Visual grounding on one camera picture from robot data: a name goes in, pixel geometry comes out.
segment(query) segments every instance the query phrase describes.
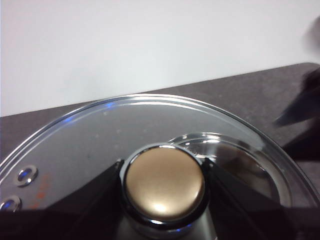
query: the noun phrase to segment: gray table surface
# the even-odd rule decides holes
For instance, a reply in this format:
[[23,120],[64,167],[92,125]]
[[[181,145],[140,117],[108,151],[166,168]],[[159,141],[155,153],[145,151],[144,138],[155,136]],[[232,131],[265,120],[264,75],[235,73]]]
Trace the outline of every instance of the gray table surface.
[[[305,131],[310,122],[276,128],[273,121],[299,93],[303,74],[318,67],[315,63],[300,63],[148,93],[185,96],[215,105],[254,125],[282,146]],[[33,132],[88,103],[1,117],[1,161]],[[320,192],[320,161],[298,164]]]

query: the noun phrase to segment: gold knob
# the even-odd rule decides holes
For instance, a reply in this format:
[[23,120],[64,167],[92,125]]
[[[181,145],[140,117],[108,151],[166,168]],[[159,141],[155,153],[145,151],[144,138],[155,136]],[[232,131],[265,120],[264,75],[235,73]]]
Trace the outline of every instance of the gold knob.
[[188,216],[204,195],[204,176],[197,161],[173,146],[157,146],[135,157],[127,170],[126,192],[131,204],[155,221]]

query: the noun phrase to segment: glass lid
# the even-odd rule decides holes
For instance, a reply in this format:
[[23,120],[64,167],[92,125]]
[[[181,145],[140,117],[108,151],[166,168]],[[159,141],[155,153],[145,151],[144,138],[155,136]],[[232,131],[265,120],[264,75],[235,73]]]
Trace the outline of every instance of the glass lid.
[[208,158],[286,207],[318,205],[306,176],[262,132],[218,107],[161,94],[95,102],[43,127],[1,163],[1,199],[17,196],[23,210],[47,208],[156,143]]

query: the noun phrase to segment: orange marking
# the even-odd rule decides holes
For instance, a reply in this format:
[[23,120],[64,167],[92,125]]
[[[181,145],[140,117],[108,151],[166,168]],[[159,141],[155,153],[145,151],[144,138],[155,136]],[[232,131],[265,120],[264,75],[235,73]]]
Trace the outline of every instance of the orange marking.
[[43,199],[45,196],[46,196],[46,194],[45,194],[43,191],[38,192],[38,194],[36,195],[36,197],[37,197],[38,199]]

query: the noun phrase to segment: white wall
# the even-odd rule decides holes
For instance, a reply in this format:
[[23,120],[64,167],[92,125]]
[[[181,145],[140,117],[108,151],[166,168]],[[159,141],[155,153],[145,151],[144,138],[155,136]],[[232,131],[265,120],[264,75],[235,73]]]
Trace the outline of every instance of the white wall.
[[316,62],[320,0],[2,0],[1,115]]

